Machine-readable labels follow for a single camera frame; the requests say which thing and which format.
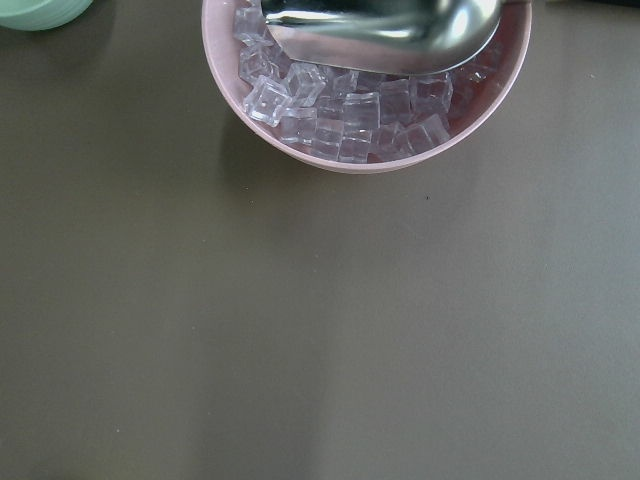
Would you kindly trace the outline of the mint green bowl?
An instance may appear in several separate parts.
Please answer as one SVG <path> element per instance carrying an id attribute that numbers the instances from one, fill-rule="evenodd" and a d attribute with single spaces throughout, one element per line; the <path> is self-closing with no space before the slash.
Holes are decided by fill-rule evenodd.
<path id="1" fill-rule="evenodd" d="M 92 0 L 1 0 L 1 26 L 19 31 L 43 31 L 82 15 Z"/>

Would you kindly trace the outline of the steel ice scoop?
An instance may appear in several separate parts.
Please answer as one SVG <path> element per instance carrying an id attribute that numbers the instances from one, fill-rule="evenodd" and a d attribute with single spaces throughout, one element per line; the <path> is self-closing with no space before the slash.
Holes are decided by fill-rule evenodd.
<path id="1" fill-rule="evenodd" d="M 512 1 L 263 1 L 290 59 L 392 75 L 456 68 L 493 39 Z"/>

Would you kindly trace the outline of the pink bowl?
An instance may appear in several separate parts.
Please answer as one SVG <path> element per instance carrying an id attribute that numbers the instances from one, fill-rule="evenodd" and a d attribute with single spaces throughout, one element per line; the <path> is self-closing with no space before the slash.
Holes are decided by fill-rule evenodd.
<path id="1" fill-rule="evenodd" d="M 295 60 L 268 33 L 256 1 L 207 1 L 201 26 L 213 78 L 253 134 L 306 164 L 365 174 L 418 164 L 483 125 L 521 70 L 532 14 L 528 1 L 505 5 L 479 53 L 431 75 Z"/>

